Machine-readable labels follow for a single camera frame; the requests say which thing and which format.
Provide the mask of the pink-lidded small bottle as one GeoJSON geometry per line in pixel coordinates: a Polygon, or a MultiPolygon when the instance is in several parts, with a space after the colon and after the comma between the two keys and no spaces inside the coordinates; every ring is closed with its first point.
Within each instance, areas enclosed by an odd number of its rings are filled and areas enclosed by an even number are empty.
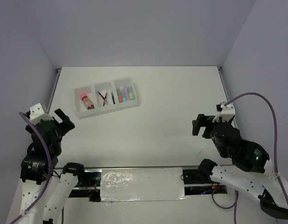
{"type": "Polygon", "coordinates": [[[92,110],[95,108],[94,103],[90,100],[86,93],[81,93],[80,99],[88,110],[92,110]]]}

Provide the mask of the red pen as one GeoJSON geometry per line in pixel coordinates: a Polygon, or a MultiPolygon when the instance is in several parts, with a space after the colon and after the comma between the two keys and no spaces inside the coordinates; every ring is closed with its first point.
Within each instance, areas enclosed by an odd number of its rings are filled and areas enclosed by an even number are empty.
{"type": "Polygon", "coordinates": [[[104,95],[103,107],[105,107],[105,105],[106,105],[107,95],[108,95],[108,92],[106,91],[106,93],[105,93],[105,95],[104,95]]]}

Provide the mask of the light blue pen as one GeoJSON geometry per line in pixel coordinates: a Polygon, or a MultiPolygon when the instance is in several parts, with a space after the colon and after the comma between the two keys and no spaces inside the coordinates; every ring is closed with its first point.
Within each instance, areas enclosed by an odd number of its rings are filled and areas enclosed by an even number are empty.
{"type": "Polygon", "coordinates": [[[112,102],[113,102],[113,104],[115,105],[116,103],[115,103],[115,96],[114,96],[114,93],[113,92],[111,92],[111,97],[112,97],[112,102]]]}

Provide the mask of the orange highlighter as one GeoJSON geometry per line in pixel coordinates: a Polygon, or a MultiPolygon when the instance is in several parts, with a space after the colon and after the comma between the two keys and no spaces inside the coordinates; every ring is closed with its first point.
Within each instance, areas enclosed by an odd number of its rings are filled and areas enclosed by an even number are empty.
{"type": "Polygon", "coordinates": [[[123,102],[123,95],[122,95],[122,91],[120,88],[117,89],[117,95],[118,95],[119,103],[122,103],[123,102]]]}

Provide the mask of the blue highlighter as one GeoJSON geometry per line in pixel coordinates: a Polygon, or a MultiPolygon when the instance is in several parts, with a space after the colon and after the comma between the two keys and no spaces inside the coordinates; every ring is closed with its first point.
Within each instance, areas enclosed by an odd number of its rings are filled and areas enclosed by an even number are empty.
{"type": "Polygon", "coordinates": [[[121,89],[121,94],[122,94],[122,101],[126,102],[126,95],[125,95],[125,92],[124,92],[123,88],[121,89]]]}

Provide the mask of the pink highlighter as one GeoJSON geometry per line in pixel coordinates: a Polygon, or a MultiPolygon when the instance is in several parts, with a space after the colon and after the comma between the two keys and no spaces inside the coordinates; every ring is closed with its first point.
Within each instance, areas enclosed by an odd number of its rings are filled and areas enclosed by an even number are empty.
{"type": "Polygon", "coordinates": [[[126,100],[129,101],[130,100],[130,95],[129,95],[129,92],[128,92],[128,87],[125,86],[123,89],[124,89],[126,100]]]}

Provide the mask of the green highlighter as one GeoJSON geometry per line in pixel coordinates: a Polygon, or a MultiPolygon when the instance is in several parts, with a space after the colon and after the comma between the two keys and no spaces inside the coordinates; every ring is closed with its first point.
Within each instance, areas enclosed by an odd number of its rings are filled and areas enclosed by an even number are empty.
{"type": "Polygon", "coordinates": [[[130,100],[134,100],[135,97],[134,97],[133,89],[131,86],[128,87],[128,93],[129,93],[130,100]]]}

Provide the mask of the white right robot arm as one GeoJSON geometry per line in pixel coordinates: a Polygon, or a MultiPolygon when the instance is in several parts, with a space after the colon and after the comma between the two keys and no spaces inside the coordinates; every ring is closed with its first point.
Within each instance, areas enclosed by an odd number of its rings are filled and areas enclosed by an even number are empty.
{"type": "Polygon", "coordinates": [[[210,159],[198,166],[201,182],[219,182],[259,203],[263,212],[276,219],[288,220],[288,182],[274,170],[274,164],[265,149],[241,137],[231,121],[213,121],[213,116],[199,114],[192,121],[194,136],[203,127],[203,138],[211,139],[222,158],[230,158],[239,170],[251,175],[245,177],[227,171],[210,159]]]}

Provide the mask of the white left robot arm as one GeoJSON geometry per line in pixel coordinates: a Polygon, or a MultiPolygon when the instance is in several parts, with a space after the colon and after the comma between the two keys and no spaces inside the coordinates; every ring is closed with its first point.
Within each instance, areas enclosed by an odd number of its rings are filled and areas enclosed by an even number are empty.
{"type": "Polygon", "coordinates": [[[27,124],[25,129],[31,135],[32,142],[21,162],[21,208],[12,223],[55,224],[63,215],[64,205],[73,188],[86,181],[84,166],[69,162],[63,167],[53,194],[47,197],[47,189],[62,152],[61,141],[75,125],[61,109],[55,110],[61,119],[58,122],[41,103],[19,114],[27,124]]]}

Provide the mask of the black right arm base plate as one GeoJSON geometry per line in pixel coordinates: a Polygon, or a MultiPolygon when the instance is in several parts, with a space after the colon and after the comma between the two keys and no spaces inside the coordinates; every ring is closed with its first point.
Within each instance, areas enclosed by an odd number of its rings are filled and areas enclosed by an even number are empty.
{"type": "Polygon", "coordinates": [[[199,171],[197,168],[183,168],[181,180],[184,184],[211,184],[211,185],[221,185],[219,182],[214,182],[210,177],[199,171]]]}

